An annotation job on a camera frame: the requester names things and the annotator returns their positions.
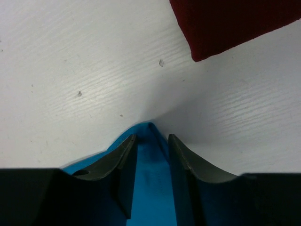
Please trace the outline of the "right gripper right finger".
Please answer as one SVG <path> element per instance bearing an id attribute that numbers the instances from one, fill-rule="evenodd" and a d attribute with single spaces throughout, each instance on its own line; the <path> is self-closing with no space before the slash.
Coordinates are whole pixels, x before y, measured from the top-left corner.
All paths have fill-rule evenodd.
<path id="1" fill-rule="evenodd" d="M 298 226 L 299 173 L 226 172 L 192 152 L 176 135 L 168 150 L 179 226 Z"/>

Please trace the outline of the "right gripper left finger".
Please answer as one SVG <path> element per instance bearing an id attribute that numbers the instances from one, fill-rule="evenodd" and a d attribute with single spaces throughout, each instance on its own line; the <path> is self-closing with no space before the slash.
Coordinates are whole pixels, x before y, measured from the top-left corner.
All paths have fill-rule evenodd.
<path id="1" fill-rule="evenodd" d="M 137 137 L 91 165 L 61 169 L 2 169 L 3 226 L 124 226 L 131 218 Z"/>

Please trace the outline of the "blue t shirt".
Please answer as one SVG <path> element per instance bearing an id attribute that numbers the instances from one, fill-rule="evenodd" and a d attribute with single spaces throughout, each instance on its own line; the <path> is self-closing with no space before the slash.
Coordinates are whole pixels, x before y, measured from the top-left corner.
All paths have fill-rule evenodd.
<path id="1" fill-rule="evenodd" d="M 128 136 L 138 138 L 138 155 L 132 213 L 128 226 L 175 226 L 176 214 L 169 166 L 168 144 L 151 122 L 137 124 L 121 134 L 102 153 L 63 168 L 69 174 L 101 159 Z"/>

